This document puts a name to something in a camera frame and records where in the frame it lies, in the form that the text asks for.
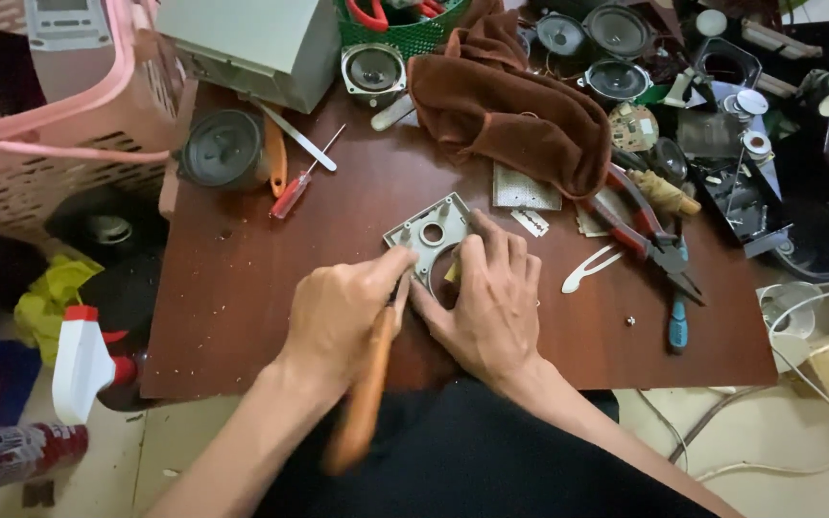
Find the tiled floor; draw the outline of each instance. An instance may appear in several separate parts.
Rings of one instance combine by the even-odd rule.
[[[812,0],[800,8],[796,21],[809,19],[829,19],[829,1]],[[818,323],[819,330],[827,333],[829,303],[819,313],[827,315]],[[23,421],[55,418],[51,381],[49,374],[41,374]],[[682,432],[721,397],[708,389],[646,394]],[[659,452],[669,453],[674,437],[638,395],[633,391],[617,391],[617,395],[623,426]],[[89,452],[80,465],[55,476],[56,507],[22,510],[21,487],[12,485],[0,489],[0,516],[141,516],[174,480],[167,474],[190,465],[236,405],[236,397],[218,397],[135,414],[96,405],[88,423]],[[766,390],[721,412],[690,446],[689,461],[695,475],[742,461],[796,468],[825,464],[829,462],[829,407],[800,399],[789,388]],[[747,516],[829,516],[829,471],[811,477],[739,472],[709,480],[707,486]]]

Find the wooden table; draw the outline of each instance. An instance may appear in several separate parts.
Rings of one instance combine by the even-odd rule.
[[[195,116],[218,107],[251,110],[230,92],[201,86]],[[145,397],[247,390],[284,342],[299,279],[317,266],[383,253],[384,232],[453,191],[526,237],[530,253],[543,259],[539,350],[577,388],[775,383],[748,261],[722,242],[708,216],[685,228],[690,273],[708,307],[688,307],[689,347],[681,357],[669,356],[668,284],[632,258],[585,278],[575,293],[561,293],[565,277],[610,241],[580,235],[573,204],[544,212],[551,228],[534,238],[509,209],[490,207],[489,161],[475,159],[457,169],[422,129],[396,124],[377,133],[369,127],[371,115],[335,88],[316,112],[290,117],[320,146],[348,125],[329,152],[338,171],[317,168],[286,221],[268,218],[268,189],[227,194],[181,183],[145,365]],[[312,161],[292,141],[287,152],[291,177]],[[627,326],[629,316],[635,325]],[[392,347],[389,389],[438,385],[455,371],[420,319],[406,312]]]

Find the green basket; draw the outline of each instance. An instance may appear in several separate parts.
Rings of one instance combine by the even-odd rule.
[[[366,0],[356,0],[363,5]],[[439,2],[446,7],[440,16],[409,25],[390,25],[385,32],[376,32],[367,29],[353,21],[347,12],[344,0],[334,0],[338,9],[338,30],[341,32],[341,45],[357,45],[359,43],[385,43],[402,53],[405,61],[413,55],[432,53],[441,43],[446,43],[450,33],[456,27],[462,13],[469,8],[472,0],[449,0]],[[391,22],[391,8],[384,6],[387,18]]]

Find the pink plastic basket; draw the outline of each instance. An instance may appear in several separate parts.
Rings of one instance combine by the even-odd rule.
[[[154,0],[104,4],[115,47],[107,77],[73,97],[0,118],[2,235],[53,244],[43,223],[56,206],[105,183],[157,200],[196,85],[184,81],[152,29]],[[26,32],[21,0],[0,0],[0,30]]]

